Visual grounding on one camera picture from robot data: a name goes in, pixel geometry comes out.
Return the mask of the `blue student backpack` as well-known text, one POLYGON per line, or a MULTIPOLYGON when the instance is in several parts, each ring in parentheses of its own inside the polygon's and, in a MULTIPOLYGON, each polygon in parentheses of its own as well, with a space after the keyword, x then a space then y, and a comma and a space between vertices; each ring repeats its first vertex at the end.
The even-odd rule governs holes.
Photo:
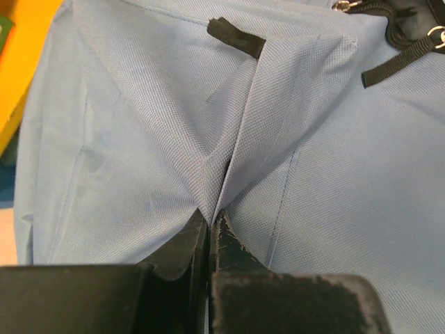
POLYGON ((228 209, 278 271, 444 286, 444 55, 331 1, 64 1, 33 78, 20 264, 135 262, 228 209))

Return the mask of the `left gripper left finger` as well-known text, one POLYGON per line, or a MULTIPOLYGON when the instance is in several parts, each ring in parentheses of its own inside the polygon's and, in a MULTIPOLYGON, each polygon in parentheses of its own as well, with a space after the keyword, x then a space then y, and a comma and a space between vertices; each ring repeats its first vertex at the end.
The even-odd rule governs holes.
POLYGON ((185 226, 137 264, 1 268, 2 333, 201 333, 208 226, 185 226))

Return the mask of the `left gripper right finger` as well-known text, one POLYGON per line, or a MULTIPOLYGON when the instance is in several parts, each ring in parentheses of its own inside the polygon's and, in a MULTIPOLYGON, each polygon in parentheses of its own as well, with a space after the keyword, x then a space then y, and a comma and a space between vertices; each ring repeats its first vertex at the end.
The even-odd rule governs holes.
POLYGON ((275 273, 234 234, 225 210, 211 229, 210 333, 390 333, 372 284, 350 274, 275 273))

